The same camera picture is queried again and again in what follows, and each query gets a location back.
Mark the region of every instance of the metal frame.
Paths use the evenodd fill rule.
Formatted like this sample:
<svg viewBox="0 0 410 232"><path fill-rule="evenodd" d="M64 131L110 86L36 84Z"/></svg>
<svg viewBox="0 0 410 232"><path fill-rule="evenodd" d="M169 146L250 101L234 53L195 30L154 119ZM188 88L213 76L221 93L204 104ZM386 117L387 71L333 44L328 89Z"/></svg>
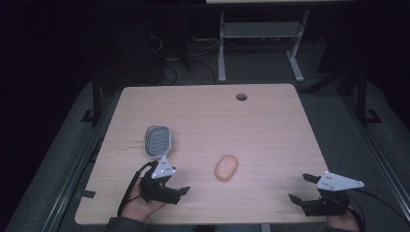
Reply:
<svg viewBox="0 0 410 232"><path fill-rule="evenodd" d="M397 175L393 171L392 166L386 159L386 155L377 145L377 142L373 136L373 134L369 131L368 127L363 124L363 121L357 117L357 114L354 110L355 106L354 103L348 100L347 98L343 99L344 104L348 109L348 112L355 122L356 127L362 133L363 138L365 139L366 143L368 144L371 152L373 153L374 157L376 158L379 166L382 169L382 173L386 178L386 183L389 186L390 190L392 191L395 199L400 206L402 212L404 213L405 217L408 221L410 221L410 195L404 188L401 181L398 179Z"/></svg>
<svg viewBox="0 0 410 232"><path fill-rule="evenodd" d="M113 103L114 102L107 100L104 108L110 108ZM109 120L108 118L109 115L102 114L99 122ZM90 127L89 133L84 140L84 144L75 159L73 168L54 200L53 207L44 223L42 232L58 230L58 227L63 219L64 212L67 211L71 198L74 195L77 183L83 174L82 171L88 165L90 154L93 154L93 151L95 150L95 144L101 142L100 135L104 133L104 130L106 130L106 128L102 127L101 123Z"/></svg>
<svg viewBox="0 0 410 232"><path fill-rule="evenodd" d="M296 61L296 54L304 35L309 10L306 10L301 21L296 22L228 22L224 21L224 12L220 13L220 53L218 54L218 81L226 81L223 44L225 38L295 38L291 50L286 51L296 81L304 82L304 77Z"/></svg>

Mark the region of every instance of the hole in table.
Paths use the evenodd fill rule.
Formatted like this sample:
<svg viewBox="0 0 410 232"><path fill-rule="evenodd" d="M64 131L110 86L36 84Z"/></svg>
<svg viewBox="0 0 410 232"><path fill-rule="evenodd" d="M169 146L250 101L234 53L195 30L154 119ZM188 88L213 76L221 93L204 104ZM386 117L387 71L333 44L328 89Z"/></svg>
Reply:
<svg viewBox="0 0 410 232"><path fill-rule="evenodd" d="M247 98L248 98L248 96L246 94L237 94L236 95L236 99L238 101L241 101L241 102L245 101Z"/></svg>

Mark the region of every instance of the potato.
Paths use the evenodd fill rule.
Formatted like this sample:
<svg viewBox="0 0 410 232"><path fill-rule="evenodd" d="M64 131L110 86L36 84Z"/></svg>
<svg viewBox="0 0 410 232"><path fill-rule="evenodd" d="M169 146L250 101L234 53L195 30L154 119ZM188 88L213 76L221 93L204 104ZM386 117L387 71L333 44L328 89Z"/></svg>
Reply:
<svg viewBox="0 0 410 232"><path fill-rule="evenodd" d="M223 156L217 164L215 175L223 181L229 180L238 166L238 160L232 155Z"/></svg>

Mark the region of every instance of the black cable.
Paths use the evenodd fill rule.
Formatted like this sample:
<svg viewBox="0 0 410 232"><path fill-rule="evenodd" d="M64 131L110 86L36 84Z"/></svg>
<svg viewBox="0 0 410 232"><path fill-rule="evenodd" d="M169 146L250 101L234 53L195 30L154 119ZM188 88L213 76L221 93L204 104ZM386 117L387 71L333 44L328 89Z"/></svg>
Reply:
<svg viewBox="0 0 410 232"><path fill-rule="evenodd" d="M136 198L138 198L138 197L140 197L140 196L141 196L141 195L137 195L136 197L134 197L134 198L128 200L128 201L126 202L126 205L127 205L129 202L132 202L133 200L135 200Z"/></svg>
<svg viewBox="0 0 410 232"><path fill-rule="evenodd" d="M326 200L332 201L332 202L338 204L340 207L344 208L345 211L350 212L350 214L352 214L352 216L356 219L356 221L359 224L359 231L360 232L366 232L366 225L364 224L364 221L362 220L362 218L359 216L359 214L355 210L350 209L348 206L344 206L343 204L341 204L340 202L338 202L338 201L336 201L332 198L326 198Z"/></svg>
<svg viewBox="0 0 410 232"><path fill-rule="evenodd" d="M208 53L208 52L211 52L211 51L213 51L213 50L217 50L217 49L220 48L220 47L219 47L219 44L220 44L220 42L217 41L216 43L214 43L214 44L211 45L211 46L208 46L208 47L199 49L199 50L197 50L197 51L195 51L195 52L189 54L189 57L200 56L200 55L206 54L206 53Z"/></svg>
<svg viewBox="0 0 410 232"><path fill-rule="evenodd" d="M169 68L168 66L164 66L164 68L171 70L171 71L175 74L175 78L171 81L170 84L168 84L168 86L171 86L171 85L175 84L176 81L177 81L177 78L178 78L178 73L177 73L174 69ZM163 75L163 78L164 78L165 80L169 80L168 78L166 78L165 74Z"/></svg>
<svg viewBox="0 0 410 232"><path fill-rule="evenodd" d="M234 52L228 52L227 51L227 49L230 47L230 43L232 43L232 42L230 42L232 39L225 39L224 41L223 41L223 44L224 44L224 54L225 54L225 56L244 56L244 55L247 55L247 54L250 54L251 52L250 52L250 48L247 46L247 48L248 48L248 51L247 52L243 52L243 53L239 53L239 54L233 54L234 52L236 52L236 51L234 51ZM237 42L237 44L238 44L238 48L237 48L237 50L240 50L240 43L238 43ZM215 55L215 54L219 54L220 52L219 52L219 49L220 49L220 47L219 46L212 46L212 47L208 47L208 48L204 48L204 49L202 49L202 50L198 50L198 51L195 51L194 53L192 53L192 54L190 54L190 57L194 57L194 56L205 56L205 55Z"/></svg>
<svg viewBox="0 0 410 232"><path fill-rule="evenodd" d="M363 227L364 227L364 228L365 228L365 230L366 230L366 217L365 217L365 211L363 210L362 206L359 204L359 202L358 202L355 198L353 198L352 196L349 196L349 198L350 198L353 202L355 202L356 206L359 208L360 213L361 213L361 215L362 215Z"/></svg>
<svg viewBox="0 0 410 232"><path fill-rule="evenodd" d="M135 186L135 183L138 180L139 175L141 174L142 170L144 170L147 166L153 166L154 163L155 163L155 161L147 162L137 172L135 172L129 186L127 187L126 193L124 194L124 197L121 200L120 206L118 207L118 212L117 212L118 217L123 212L124 206L127 205L127 203L129 203L129 200L127 198L130 195L130 192L131 192L133 186Z"/></svg>
<svg viewBox="0 0 410 232"><path fill-rule="evenodd" d="M376 195L374 195L374 194L371 194L371 193L369 193L369 192L367 192L367 191L364 191L364 190L360 190L360 189L352 189L352 190L358 191L358 192L363 193L363 194L366 194L366 195L371 196L371 197L373 197L374 199L380 201L380 202L383 203L385 206L389 207L389 209L391 209L393 212L395 212L395 213L404 221L404 223L406 223L407 226L410 227L410 221L408 221L404 216L402 216L401 213L400 213L398 210L396 210L395 208L393 208L393 206L391 206L387 201L383 200L382 198L380 198L380 197L378 197L378 196L376 196Z"/></svg>
<svg viewBox="0 0 410 232"><path fill-rule="evenodd" d="M214 71L212 70L212 68L211 68L209 65L207 65L207 64L205 64L205 63L203 63L203 62L200 62L200 61L191 61L191 62L192 62L192 63L197 63L197 64L204 65L206 68L208 68L208 69L211 71L212 76L214 77L214 85L217 85L217 77L215 76Z"/></svg>
<svg viewBox="0 0 410 232"><path fill-rule="evenodd" d="M165 74L163 73L163 71L161 71L161 69L160 69L159 67L157 67L157 71L159 71L160 74L161 74L161 76L162 76L161 81L159 81L159 83L157 84L157 86L162 86L164 80L166 79L166 77L165 77Z"/></svg>

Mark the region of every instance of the wooden table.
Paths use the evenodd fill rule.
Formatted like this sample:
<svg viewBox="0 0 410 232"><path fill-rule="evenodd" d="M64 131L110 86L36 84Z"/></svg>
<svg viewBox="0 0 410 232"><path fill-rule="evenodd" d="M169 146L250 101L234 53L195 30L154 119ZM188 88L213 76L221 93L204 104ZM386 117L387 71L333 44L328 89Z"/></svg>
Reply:
<svg viewBox="0 0 410 232"><path fill-rule="evenodd" d="M245 94L245 101L237 95ZM132 179L143 164L148 127L165 125L173 135L168 156L177 168L170 188L190 186L178 205L166 205L150 223L293 223L305 217L288 193L317 199L303 173L321 175L323 160L295 88L290 84L135 87L123 91L75 215L80 224L115 217ZM224 155L239 166L228 182L214 174Z"/></svg>

